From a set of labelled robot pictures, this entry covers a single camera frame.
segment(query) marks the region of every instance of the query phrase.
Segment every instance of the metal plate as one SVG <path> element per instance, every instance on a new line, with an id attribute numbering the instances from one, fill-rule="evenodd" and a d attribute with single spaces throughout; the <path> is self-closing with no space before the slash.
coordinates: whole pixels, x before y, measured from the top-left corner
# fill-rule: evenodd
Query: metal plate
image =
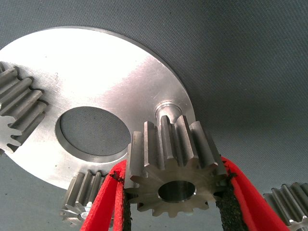
<path id="1" fill-rule="evenodd" d="M 70 154 L 56 136 L 57 121 L 81 106 L 107 110 L 130 133 L 144 121 L 156 124 L 155 109 L 166 102 L 195 121 L 187 92 L 166 63 L 142 45 L 110 31 L 59 27 L 15 40 L 0 51 L 4 67 L 16 66 L 21 78 L 33 76 L 33 88 L 44 90 L 46 116 L 25 143 L 9 157 L 38 178 L 67 189 L 72 177 L 90 169 L 107 173 L 126 158 L 126 149 L 86 161 Z"/>

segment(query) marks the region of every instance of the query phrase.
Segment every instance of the gray fabric background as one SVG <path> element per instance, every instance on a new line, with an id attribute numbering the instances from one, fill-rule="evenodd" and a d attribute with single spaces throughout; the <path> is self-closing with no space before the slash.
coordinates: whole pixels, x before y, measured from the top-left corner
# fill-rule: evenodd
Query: gray fabric background
<path id="1" fill-rule="evenodd" d="M 93 26 L 132 38 L 185 85 L 220 153 L 261 193 L 308 173 L 308 1 L 1 0 L 0 48 L 54 26 Z M 64 190 L 0 158 L 0 231 L 74 230 Z M 158 218 L 133 213 L 133 230 L 222 230 L 217 209 Z"/>

